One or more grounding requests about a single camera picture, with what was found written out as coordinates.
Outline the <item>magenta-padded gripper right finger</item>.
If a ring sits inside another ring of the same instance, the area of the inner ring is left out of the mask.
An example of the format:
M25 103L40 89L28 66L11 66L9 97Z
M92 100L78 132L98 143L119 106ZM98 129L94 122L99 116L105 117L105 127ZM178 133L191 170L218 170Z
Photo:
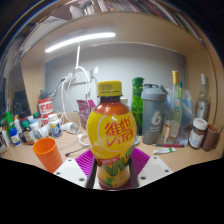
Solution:
M137 148L131 154L129 169L129 188L146 186L173 173L158 155L148 156Z

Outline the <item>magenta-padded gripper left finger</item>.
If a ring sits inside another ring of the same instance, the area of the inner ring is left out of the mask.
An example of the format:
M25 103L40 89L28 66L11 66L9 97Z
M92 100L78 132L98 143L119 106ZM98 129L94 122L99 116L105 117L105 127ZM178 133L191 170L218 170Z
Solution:
M96 171L97 163L95 158L92 152L87 150L76 159L66 159L54 174L78 186L98 189L99 182Z

